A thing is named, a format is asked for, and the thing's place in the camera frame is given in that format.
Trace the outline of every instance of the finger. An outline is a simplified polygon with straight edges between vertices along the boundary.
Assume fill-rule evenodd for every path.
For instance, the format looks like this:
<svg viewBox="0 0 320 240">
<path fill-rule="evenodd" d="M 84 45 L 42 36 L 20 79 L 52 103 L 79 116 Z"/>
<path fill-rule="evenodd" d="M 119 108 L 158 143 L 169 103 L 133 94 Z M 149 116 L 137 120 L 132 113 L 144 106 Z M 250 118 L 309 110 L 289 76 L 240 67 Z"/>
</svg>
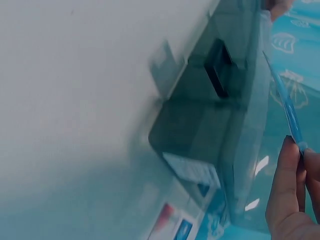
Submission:
<svg viewBox="0 0 320 240">
<path fill-rule="evenodd" d="M 291 136 L 286 136 L 278 157 L 272 190 L 275 193 L 294 192 L 297 190 L 297 169 L 300 159 L 298 146 Z"/>
<path fill-rule="evenodd" d="M 320 154 L 308 148 L 304 151 L 303 161 L 308 175 L 320 181 Z"/>
<path fill-rule="evenodd" d="M 306 175 L 304 162 L 300 159 L 296 170 L 296 199 L 298 201 L 299 212 L 306 210 Z"/>
<path fill-rule="evenodd" d="M 282 144 L 266 210 L 266 220 L 272 232 L 284 219 L 299 211 L 297 201 L 297 168 L 299 148 L 290 136 Z"/>
<path fill-rule="evenodd" d="M 320 182 L 306 174 L 306 188 L 310 194 L 313 212 L 318 224 L 320 224 Z"/>
</svg>

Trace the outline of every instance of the white label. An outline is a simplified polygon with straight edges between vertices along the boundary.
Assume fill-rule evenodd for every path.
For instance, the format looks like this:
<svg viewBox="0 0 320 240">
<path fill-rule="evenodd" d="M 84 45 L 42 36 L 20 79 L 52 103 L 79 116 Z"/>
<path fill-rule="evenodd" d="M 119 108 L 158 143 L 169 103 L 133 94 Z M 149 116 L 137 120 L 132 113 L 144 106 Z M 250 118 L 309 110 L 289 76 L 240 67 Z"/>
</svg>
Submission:
<svg viewBox="0 0 320 240">
<path fill-rule="evenodd" d="M 221 187 L 216 168 L 212 164 L 168 152 L 164 152 L 163 157 L 180 178 L 197 184 Z"/>
</svg>

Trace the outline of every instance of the blue toothbrush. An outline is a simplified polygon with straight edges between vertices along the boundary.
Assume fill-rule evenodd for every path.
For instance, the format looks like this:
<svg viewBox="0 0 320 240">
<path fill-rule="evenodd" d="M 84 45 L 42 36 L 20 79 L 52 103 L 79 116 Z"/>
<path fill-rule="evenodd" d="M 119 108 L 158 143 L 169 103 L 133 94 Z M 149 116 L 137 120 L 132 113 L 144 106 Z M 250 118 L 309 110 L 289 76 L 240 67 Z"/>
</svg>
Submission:
<svg viewBox="0 0 320 240">
<path fill-rule="evenodd" d="M 288 93 L 288 90 L 285 87 L 284 82 L 282 81 L 280 75 L 275 72 L 274 67 L 270 63 L 269 58 L 267 57 L 265 52 L 263 52 L 263 55 L 266 59 L 266 62 L 268 63 L 272 77 L 274 78 L 274 81 L 275 81 L 276 88 L 279 92 L 280 99 L 282 102 L 282 106 L 283 106 L 283 109 L 285 112 L 286 120 L 288 122 L 291 135 L 293 137 L 293 140 L 295 141 L 295 143 L 299 147 L 301 154 L 303 155 L 305 149 L 308 146 L 307 146 L 307 143 L 302 138 L 302 134 L 301 134 L 301 130 L 300 130 L 295 107 L 293 105 L 293 102 L 292 102 L 291 97 Z"/>
</svg>

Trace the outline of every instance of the white wall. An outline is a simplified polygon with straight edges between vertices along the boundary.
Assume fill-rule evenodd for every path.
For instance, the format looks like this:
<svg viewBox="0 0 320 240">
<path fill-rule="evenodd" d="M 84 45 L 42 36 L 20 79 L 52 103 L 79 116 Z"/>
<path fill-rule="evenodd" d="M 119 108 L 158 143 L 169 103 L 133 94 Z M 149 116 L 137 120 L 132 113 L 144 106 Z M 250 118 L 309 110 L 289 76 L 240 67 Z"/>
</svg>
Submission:
<svg viewBox="0 0 320 240">
<path fill-rule="evenodd" d="M 0 2 L 0 239 L 139 239 L 163 202 L 184 206 L 138 138 L 150 57 L 165 40 L 185 54 L 210 4 Z"/>
</svg>

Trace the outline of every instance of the hand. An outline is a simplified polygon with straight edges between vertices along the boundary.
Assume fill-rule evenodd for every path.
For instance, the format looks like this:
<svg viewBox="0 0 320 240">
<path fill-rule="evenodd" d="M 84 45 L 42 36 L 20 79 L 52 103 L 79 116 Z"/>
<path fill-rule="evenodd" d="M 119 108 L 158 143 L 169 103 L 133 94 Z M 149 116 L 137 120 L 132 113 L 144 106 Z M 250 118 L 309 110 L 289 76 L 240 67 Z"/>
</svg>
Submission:
<svg viewBox="0 0 320 240">
<path fill-rule="evenodd" d="M 271 20 L 274 22 L 290 10 L 295 0 L 265 0 L 266 9 L 271 13 Z"/>
<path fill-rule="evenodd" d="M 287 136 L 279 154 L 265 213 L 273 240 L 320 238 L 320 226 L 305 214 L 307 184 L 313 209 L 320 216 L 320 182 L 317 181 L 320 180 L 320 156 L 307 149 L 303 162 L 299 160 L 298 146 Z"/>
</svg>

